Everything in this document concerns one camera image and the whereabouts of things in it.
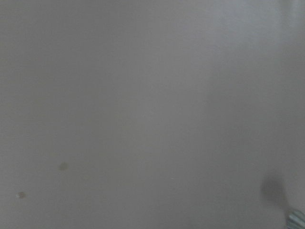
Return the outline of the steel jigger measuring cup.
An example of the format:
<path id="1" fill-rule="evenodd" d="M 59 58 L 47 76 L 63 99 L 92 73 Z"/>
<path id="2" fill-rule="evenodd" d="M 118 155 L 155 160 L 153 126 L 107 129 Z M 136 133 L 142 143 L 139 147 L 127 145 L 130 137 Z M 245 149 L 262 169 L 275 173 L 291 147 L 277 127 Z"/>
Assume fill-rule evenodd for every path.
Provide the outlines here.
<path id="1" fill-rule="evenodd" d="M 286 227 L 288 229 L 305 229 L 305 214 L 296 209 L 291 210 L 287 215 Z"/>

